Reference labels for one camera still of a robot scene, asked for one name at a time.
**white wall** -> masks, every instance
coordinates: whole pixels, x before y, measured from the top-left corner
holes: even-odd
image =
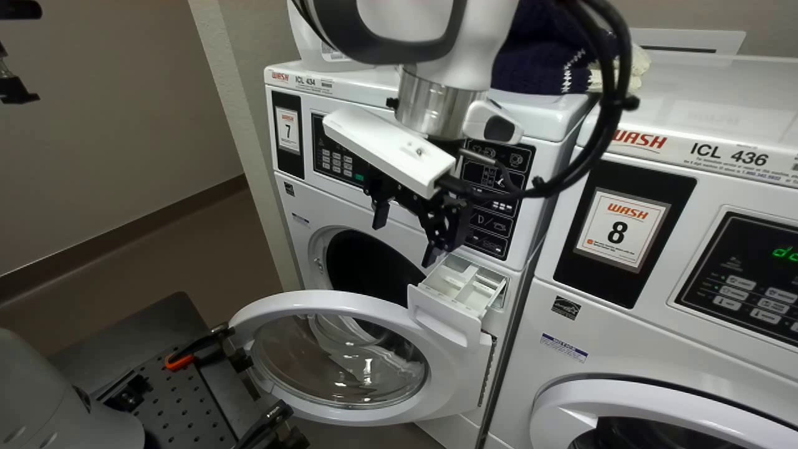
[[[300,272],[274,193],[262,70],[296,61],[284,0],[190,0],[257,216],[284,289]]]
[[[0,106],[0,274],[240,175],[185,0],[42,9],[0,22],[42,95]]]
[[[745,30],[745,56],[798,57],[795,0],[612,0],[630,27]]]

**washing machine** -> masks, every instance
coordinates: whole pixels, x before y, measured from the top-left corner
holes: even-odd
[[[254,363],[260,383],[314,423],[416,423],[443,448],[474,448],[506,321],[529,284],[550,203],[482,203],[467,246],[422,267],[418,221],[392,203],[387,224],[375,231],[363,196],[372,168],[321,127],[337,107],[392,117],[398,72],[314,72],[284,64],[265,70],[265,85],[282,203],[274,221],[286,222],[306,289],[234,318],[254,360],[267,360]],[[497,158],[516,186],[569,163],[585,97],[489,97],[523,125],[523,140],[516,147],[467,143],[463,183],[506,190],[482,156]]]
[[[795,61],[654,61],[557,205],[493,448],[798,448],[795,80]]]

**control panel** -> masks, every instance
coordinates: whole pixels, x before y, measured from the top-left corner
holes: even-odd
[[[483,163],[479,156],[497,161],[499,168]],[[508,193],[511,188],[521,190],[529,183],[532,163],[533,163],[533,147],[467,143],[467,153],[461,153],[458,177],[483,193]],[[492,256],[497,259],[506,259],[508,246],[513,239],[518,210],[521,210],[521,201],[477,203],[472,213],[467,247]]]
[[[340,183],[363,188],[375,168],[362,158],[352,156],[347,147],[337,146],[324,135],[321,125],[324,116],[312,116],[312,153],[314,171],[333,177]],[[508,193],[508,188],[527,188],[533,147],[503,147],[492,143],[467,143],[467,153],[461,153],[458,168],[461,181],[483,193]],[[472,224],[467,231],[467,247],[483,252],[497,259],[506,259],[518,203],[479,203],[472,216]]]
[[[798,228],[725,216],[676,303],[798,345]]]
[[[340,183],[363,188],[375,168],[324,133],[324,116],[312,116],[314,171]]]

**washer door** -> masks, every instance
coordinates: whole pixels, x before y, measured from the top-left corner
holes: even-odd
[[[357,292],[300,289],[247,306],[229,322],[254,383],[329,424],[401,424],[479,404],[492,340]]]
[[[547,449],[784,449],[798,433],[681,389],[578,379],[547,389],[532,413],[532,448]]]

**number 8 sign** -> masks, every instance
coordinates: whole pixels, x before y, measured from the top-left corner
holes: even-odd
[[[666,203],[597,190],[575,252],[639,272],[666,216]]]

